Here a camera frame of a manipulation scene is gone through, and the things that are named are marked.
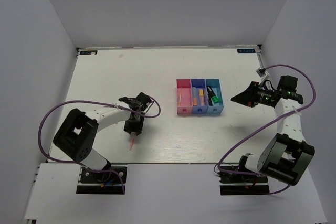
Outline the pink thin pen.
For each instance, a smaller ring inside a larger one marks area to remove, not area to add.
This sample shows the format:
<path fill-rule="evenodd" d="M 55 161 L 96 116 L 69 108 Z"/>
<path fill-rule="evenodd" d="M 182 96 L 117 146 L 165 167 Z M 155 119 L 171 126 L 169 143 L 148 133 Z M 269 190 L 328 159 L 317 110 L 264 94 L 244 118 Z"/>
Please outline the pink thin pen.
<path fill-rule="evenodd" d="M 136 134 L 135 134 L 135 133 L 132 133 L 132 134 L 131 134 L 130 147 L 129 147 L 129 150 L 130 150 L 130 151 L 132 150 L 132 148 L 133 148 L 133 146 L 134 146 L 135 139 L 136 139 Z"/>

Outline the green black highlighter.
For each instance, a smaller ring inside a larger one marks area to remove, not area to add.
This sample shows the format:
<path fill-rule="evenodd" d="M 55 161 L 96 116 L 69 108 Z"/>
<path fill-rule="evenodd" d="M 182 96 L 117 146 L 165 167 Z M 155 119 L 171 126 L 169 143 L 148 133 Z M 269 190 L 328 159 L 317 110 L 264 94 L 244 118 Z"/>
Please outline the green black highlighter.
<path fill-rule="evenodd" d="M 207 92 L 209 92 L 210 95 L 211 95 L 212 103 L 214 103 L 214 104 L 219 103 L 219 99 L 218 99 L 217 95 L 215 94 L 215 92 L 213 91 L 213 89 L 210 86 L 207 86 Z"/>

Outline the yellow thin pen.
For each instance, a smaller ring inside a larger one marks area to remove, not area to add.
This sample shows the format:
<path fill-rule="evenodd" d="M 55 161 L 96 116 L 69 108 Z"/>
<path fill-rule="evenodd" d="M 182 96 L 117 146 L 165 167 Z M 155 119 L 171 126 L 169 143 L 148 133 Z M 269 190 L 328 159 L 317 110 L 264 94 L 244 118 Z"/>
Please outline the yellow thin pen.
<path fill-rule="evenodd" d="M 180 88 L 179 95 L 178 95 L 178 106 L 181 106 L 182 92 L 183 92 L 183 88 Z"/>

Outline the orange clear highlighter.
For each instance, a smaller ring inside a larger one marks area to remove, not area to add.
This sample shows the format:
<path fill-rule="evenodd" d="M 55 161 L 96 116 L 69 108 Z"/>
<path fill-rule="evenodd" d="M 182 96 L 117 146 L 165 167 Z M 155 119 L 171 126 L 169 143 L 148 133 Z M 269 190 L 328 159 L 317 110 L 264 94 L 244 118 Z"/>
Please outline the orange clear highlighter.
<path fill-rule="evenodd" d="M 198 91 L 196 87 L 192 87 L 192 97 L 193 97 L 193 105 L 198 106 Z"/>

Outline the purple black highlighter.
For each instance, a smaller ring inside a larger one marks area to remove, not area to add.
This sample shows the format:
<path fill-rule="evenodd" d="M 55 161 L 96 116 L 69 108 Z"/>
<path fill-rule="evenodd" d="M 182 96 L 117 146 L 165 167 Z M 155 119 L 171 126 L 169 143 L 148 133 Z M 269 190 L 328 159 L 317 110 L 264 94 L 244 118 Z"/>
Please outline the purple black highlighter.
<path fill-rule="evenodd" d="M 208 105 L 209 105 L 209 106 L 212 106 L 212 105 L 213 105 L 213 103 L 212 103 L 212 99 L 211 99 L 211 95 L 210 95 L 209 92 L 208 92 Z"/>

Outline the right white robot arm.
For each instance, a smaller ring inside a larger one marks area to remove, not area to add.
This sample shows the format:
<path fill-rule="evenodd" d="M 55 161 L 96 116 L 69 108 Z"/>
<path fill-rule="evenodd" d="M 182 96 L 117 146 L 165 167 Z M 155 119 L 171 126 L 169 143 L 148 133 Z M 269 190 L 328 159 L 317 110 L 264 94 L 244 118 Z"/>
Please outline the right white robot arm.
<path fill-rule="evenodd" d="M 266 89 L 266 85 L 251 82 L 242 93 L 232 97 L 231 101 L 247 107 L 258 104 L 274 108 L 277 133 L 260 155 L 247 153 L 239 161 L 238 177 L 247 182 L 256 174 L 272 177 L 287 185 L 298 183 L 315 149 L 305 141 L 298 110 L 303 105 L 303 97 L 296 93 L 298 79 L 289 75 L 281 76 L 275 90 Z"/>

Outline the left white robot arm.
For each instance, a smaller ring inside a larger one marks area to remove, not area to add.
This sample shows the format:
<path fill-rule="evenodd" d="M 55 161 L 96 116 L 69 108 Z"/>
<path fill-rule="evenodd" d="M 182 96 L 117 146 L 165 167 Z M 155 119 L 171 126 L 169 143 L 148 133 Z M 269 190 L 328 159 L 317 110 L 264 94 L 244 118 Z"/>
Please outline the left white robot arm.
<path fill-rule="evenodd" d="M 143 92 L 136 98 L 122 97 L 119 101 L 129 107 L 124 110 L 105 106 L 90 112 L 71 110 L 53 139 L 54 145 L 75 163 L 93 170 L 93 176 L 101 182 L 110 178 L 111 163 L 93 149 L 96 134 L 119 122 L 124 122 L 126 133 L 141 134 L 145 110 L 153 103 Z"/>

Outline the light blue drawer box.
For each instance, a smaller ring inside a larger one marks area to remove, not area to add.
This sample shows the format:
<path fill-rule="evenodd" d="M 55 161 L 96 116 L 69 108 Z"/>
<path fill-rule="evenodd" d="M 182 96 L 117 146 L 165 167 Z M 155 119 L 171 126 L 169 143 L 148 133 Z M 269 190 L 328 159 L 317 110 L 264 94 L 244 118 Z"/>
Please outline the light blue drawer box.
<path fill-rule="evenodd" d="M 224 108 L 224 104 L 223 104 L 223 97 L 222 97 L 222 91 L 221 91 L 221 85 L 220 85 L 219 79 L 206 79 L 205 83 L 206 83 L 206 90 L 207 90 L 207 86 L 210 86 L 219 99 L 219 103 L 217 104 L 213 103 L 212 106 L 209 106 L 207 113 L 221 114 Z"/>

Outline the right corner label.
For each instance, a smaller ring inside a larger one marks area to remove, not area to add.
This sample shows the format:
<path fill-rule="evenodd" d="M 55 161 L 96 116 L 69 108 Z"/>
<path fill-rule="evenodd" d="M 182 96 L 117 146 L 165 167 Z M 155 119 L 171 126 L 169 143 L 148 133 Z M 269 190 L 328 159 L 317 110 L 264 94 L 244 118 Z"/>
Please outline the right corner label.
<path fill-rule="evenodd" d="M 237 52 L 239 54 L 255 54 L 256 53 L 255 49 L 246 49 L 246 48 L 237 49 Z"/>

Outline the corner label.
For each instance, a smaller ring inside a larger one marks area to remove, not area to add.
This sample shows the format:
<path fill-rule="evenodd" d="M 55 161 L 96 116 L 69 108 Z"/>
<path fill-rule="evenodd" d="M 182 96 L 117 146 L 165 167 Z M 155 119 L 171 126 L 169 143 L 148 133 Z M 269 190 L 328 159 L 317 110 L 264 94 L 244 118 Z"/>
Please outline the corner label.
<path fill-rule="evenodd" d="M 239 54 L 255 54 L 256 53 L 255 49 L 246 49 L 246 48 L 237 49 L 237 52 Z"/>
<path fill-rule="evenodd" d="M 96 55 L 97 53 L 97 50 L 82 50 L 79 52 L 80 55 Z"/>

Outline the pink drawer box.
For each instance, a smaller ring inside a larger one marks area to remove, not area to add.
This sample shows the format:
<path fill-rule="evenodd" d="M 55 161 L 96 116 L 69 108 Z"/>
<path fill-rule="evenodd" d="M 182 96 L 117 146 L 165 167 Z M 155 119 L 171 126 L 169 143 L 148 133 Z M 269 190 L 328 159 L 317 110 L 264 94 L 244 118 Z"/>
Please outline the pink drawer box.
<path fill-rule="evenodd" d="M 183 88 L 181 106 L 178 106 L 180 88 Z M 193 109 L 191 79 L 176 80 L 177 114 L 191 114 Z"/>

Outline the left corner label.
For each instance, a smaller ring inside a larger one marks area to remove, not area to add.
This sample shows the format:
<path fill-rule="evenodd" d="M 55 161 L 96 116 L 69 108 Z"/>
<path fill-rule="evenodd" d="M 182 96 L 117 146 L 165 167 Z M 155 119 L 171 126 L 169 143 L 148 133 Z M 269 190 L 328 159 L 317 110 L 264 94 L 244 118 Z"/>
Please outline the left corner label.
<path fill-rule="evenodd" d="M 79 52 L 80 55 L 96 55 L 97 53 L 97 50 L 82 50 Z"/>

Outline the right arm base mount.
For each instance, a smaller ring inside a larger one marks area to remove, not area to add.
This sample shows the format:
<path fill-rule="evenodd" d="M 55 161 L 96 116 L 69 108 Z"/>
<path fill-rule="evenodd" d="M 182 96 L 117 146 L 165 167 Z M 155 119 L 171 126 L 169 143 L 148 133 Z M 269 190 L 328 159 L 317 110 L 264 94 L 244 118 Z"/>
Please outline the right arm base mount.
<path fill-rule="evenodd" d="M 214 172 L 219 176 L 221 196 L 265 195 L 270 193 L 267 177 L 232 173 L 232 171 L 251 173 L 245 167 L 246 161 L 247 156 L 244 155 L 240 158 L 238 164 L 223 162 L 220 166 L 221 169 L 228 170 L 229 173 L 221 172 L 215 165 Z"/>

